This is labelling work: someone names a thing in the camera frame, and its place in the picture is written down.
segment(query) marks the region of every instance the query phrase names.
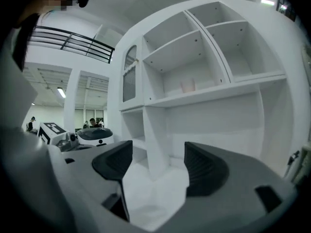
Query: fluorescent light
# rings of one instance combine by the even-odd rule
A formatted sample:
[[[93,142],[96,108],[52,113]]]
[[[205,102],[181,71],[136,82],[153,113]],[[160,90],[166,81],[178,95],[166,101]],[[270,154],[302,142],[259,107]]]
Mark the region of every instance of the fluorescent light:
[[[66,94],[64,93],[63,88],[60,88],[60,87],[59,87],[57,90],[58,90],[58,92],[60,93],[60,95],[62,95],[63,98],[66,98]]]
[[[268,4],[268,5],[274,5],[274,2],[269,0],[261,0],[262,3]]]

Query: shelf compartment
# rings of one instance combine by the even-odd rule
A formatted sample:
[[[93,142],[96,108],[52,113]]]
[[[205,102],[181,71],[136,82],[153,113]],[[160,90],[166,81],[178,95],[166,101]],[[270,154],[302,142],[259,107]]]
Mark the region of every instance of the shelf compartment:
[[[181,12],[151,29],[144,35],[144,40],[150,53],[166,43],[197,29],[198,26],[189,19],[189,16]]]
[[[146,148],[142,107],[122,112],[122,136],[132,140],[134,147]]]
[[[229,83],[217,51],[201,31],[167,43],[143,62],[145,102],[183,94],[182,83],[192,82],[194,90]]]
[[[235,82],[260,78],[264,73],[284,74],[269,45],[247,21],[219,23],[208,26],[207,31],[224,54]]]
[[[255,79],[243,83],[232,83],[191,93],[172,96],[146,103],[145,106],[170,108],[187,104],[195,104],[211,100],[224,99],[256,92],[259,89],[266,89],[271,85],[286,79],[285,75]]]
[[[212,2],[189,9],[205,27],[217,23],[243,20],[243,17],[221,2]]]

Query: small cup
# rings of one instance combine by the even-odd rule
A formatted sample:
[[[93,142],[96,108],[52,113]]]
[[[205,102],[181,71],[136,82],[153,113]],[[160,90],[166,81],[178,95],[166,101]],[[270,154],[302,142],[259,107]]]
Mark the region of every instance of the small cup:
[[[195,82],[194,79],[186,79],[180,82],[181,89],[183,93],[188,93],[195,91]]]

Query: railing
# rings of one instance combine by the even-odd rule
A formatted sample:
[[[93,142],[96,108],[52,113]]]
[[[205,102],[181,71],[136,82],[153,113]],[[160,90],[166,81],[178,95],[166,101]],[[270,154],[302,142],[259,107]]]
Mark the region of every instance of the railing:
[[[108,64],[111,62],[113,47],[95,39],[66,30],[36,26],[30,45],[56,48],[82,54]]]

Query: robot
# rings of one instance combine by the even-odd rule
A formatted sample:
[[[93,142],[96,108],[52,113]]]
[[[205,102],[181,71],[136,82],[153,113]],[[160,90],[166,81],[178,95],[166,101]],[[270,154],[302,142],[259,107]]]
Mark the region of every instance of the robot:
[[[57,146],[61,152],[85,150],[114,143],[110,129],[82,129],[76,137],[75,133],[66,131],[53,122],[41,122],[37,136],[47,145]]]

